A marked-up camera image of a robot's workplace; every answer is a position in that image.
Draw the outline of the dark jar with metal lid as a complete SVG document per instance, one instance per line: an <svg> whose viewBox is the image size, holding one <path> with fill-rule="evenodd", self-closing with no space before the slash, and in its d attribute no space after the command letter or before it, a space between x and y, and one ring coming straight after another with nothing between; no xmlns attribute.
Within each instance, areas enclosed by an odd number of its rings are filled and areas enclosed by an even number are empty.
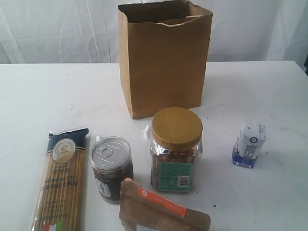
<svg viewBox="0 0 308 231"><path fill-rule="evenodd" d="M134 178L130 144L121 137L101 138L90 156L99 193L104 200L118 203L122 181Z"/></svg>

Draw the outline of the white backdrop curtain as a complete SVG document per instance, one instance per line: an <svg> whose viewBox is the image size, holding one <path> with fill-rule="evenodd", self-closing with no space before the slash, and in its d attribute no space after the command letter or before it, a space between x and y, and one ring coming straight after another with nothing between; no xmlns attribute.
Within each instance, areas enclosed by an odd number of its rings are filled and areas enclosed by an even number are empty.
<svg viewBox="0 0 308 231"><path fill-rule="evenodd" d="M0 61L117 63L119 0L3 0ZM295 61L308 54L305 0L197 0L213 12L208 61Z"/></svg>

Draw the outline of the small white figurine by jar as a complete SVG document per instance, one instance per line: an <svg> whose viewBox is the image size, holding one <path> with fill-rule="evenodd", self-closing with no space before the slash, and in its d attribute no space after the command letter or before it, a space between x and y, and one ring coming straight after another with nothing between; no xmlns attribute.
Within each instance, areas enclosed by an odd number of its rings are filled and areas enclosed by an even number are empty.
<svg viewBox="0 0 308 231"><path fill-rule="evenodd" d="M151 125L147 125L145 129L142 131L145 138L149 139L151 136Z"/></svg>

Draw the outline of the white blue milk carton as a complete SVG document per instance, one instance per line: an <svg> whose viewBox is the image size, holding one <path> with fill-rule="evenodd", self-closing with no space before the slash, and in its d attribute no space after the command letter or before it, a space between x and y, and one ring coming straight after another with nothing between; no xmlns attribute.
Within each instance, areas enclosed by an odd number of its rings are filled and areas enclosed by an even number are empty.
<svg viewBox="0 0 308 231"><path fill-rule="evenodd" d="M253 168L265 141L265 125L243 122L232 151L233 164Z"/></svg>

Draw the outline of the almond jar yellow lid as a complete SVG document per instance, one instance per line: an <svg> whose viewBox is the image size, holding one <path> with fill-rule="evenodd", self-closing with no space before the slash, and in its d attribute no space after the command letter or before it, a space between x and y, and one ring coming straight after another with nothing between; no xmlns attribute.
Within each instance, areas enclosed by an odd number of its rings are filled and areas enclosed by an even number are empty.
<svg viewBox="0 0 308 231"><path fill-rule="evenodd" d="M203 123L189 109L165 108L151 123L151 185L161 192L189 193L202 157Z"/></svg>

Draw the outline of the brown kraft pouch orange stripe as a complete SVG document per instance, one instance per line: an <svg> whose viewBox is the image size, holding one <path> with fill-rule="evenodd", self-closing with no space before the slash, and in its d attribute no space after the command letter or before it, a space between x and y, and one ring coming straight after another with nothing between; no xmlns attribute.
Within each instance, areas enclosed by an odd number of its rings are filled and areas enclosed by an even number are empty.
<svg viewBox="0 0 308 231"><path fill-rule="evenodd" d="M130 178L121 183L119 219L126 231L207 231L208 214L182 207Z"/></svg>

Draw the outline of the spaghetti packet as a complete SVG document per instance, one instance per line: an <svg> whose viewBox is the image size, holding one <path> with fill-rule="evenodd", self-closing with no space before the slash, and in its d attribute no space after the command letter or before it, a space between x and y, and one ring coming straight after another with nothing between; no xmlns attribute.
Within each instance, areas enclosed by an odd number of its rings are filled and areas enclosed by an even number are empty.
<svg viewBox="0 0 308 231"><path fill-rule="evenodd" d="M49 134L32 231L78 231L88 128Z"/></svg>

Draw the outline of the brown paper bag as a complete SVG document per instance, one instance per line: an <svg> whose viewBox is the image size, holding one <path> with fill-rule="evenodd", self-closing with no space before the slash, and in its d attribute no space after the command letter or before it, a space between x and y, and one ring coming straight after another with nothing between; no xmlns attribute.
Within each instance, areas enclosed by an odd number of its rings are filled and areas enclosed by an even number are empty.
<svg viewBox="0 0 308 231"><path fill-rule="evenodd" d="M132 118L200 106L212 18L189 0L119 5L120 81Z"/></svg>

